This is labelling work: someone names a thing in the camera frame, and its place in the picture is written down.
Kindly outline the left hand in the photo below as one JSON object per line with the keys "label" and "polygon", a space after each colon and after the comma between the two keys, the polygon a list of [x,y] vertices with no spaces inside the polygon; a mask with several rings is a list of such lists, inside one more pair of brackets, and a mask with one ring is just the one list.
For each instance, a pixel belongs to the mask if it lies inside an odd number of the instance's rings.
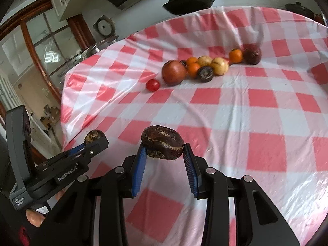
{"label": "left hand", "polygon": [[[61,197],[64,195],[65,192],[66,192],[66,188],[64,188],[63,190],[60,190],[56,195],[54,195],[53,197],[51,197],[48,200],[49,206],[51,209],[61,199]],[[35,227],[40,227],[41,224],[43,223],[43,221],[45,220],[46,216],[34,209],[27,209],[26,217],[27,217],[27,220],[30,222],[30,224],[32,224]]]}

